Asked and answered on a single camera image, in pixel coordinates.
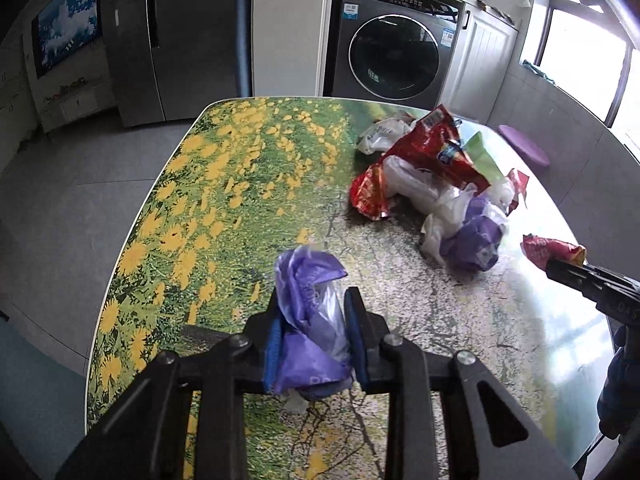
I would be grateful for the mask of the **blue white gloved hand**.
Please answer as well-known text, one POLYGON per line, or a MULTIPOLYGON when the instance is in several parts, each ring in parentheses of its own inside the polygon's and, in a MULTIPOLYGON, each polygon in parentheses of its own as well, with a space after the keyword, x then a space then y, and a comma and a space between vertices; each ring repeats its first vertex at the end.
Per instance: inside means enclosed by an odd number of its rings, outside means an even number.
POLYGON ((621 325, 614 335, 617 350, 599 396, 601 434, 615 439, 630 429, 639 414, 639 332, 621 325))

